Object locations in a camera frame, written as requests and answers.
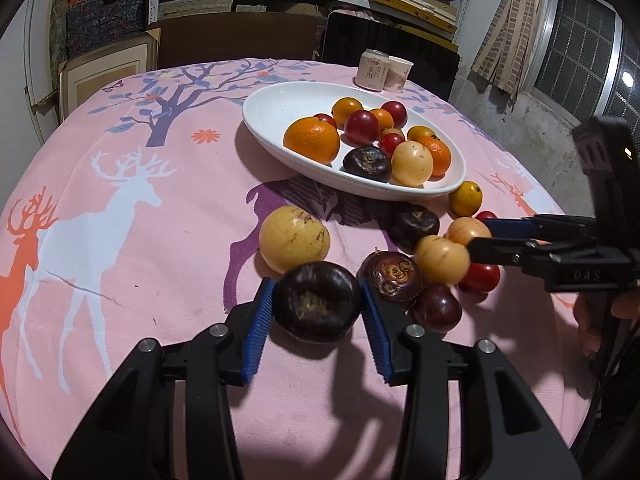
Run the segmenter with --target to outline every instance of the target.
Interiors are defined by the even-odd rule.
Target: red cherry tomato
[[[325,123],[329,123],[334,128],[338,127],[338,123],[335,122],[335,119],[331,117],[331,115],[315,114],[314,117],[317,117],[318,119],[320,119],[321,121],[324,121]]]
[[[378,140],[380,125],[371,112],[357,110],[344,123],[344,134],[357,146],[367,146]]]
[[[394,128],[402,128],[406,124],[406,108],[398,101],[387,101],[380,108],[386,110],[394,118]]]
[[[498,217],[491,211],[481,211],[476,215],[476,219],[479,221],[493,219],[493,218],[498,218]]]
[[[462,292],[486,294],[500,282],[500,267],[497,265],[471,264],[466,276],[458,284]]]
[[[382,139],[378,147],[380,151],[386,155],[387,158],[391,158],[396,148],[404,142],[404,137],[399,134],[386,134]]]

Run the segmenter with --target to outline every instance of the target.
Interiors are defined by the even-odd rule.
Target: window
[[[626,119],[636,152],[640,153],[640,51],[628,34],[625,34],[620,67],[604,114]]]
[[[543,1],[524,89],[573,125],[609,114],[640,133],[639,53],[623,41],[613,7],[606,0]]]

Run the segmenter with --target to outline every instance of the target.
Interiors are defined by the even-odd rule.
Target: person's hand
[[[640,317],[640,288],[622,294],[611,306],[611,313],[620,319],[636,320]],[[597,352],[602,343],[600,332],[591,325],[591,314],[583,294],[574,306],[574,317],[578,322],[578,337],[585,355]]]

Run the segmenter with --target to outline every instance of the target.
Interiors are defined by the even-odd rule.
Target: pink tablecloth
[[[13,415],[45,474],[139,339],[188,340],[254,296],[269,273],[256,254],[257,233],[278,206],[294,203],[321,218],[332,237],[328,260],[352,272],[375,247],[394,248],[378,227],[389,204],[294,174],[242,124],[242,101],[264,85],[351,85],[354,72],[271,59],[150,72],[99,91],[40,150],[0,218],[8,397],[7,404],[0,395],[0,413],[10,426]],[[484,190],[483,208],[512,218],[559,212],[513,156],[450,105],[413,84],[399,99],[457,142],[467,178]],[[429,207],[444,232],[446,199]],[[551,298],[542,282],[507,270],[484,303],[461,298],[462,322],[447,335],[497,342],[567,442],[589,393],[572,300]],[[388,478],[404,388],[376,374],[360,320],[332,352],[275,331],[252,386],[231,397],[248,480]],[[459,430],[454,415],[450,477]]]

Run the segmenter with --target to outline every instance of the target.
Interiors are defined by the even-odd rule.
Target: picture frame
[[[158,68],[160,29],[115,41],[60,64],[60,121],[101,88]]]

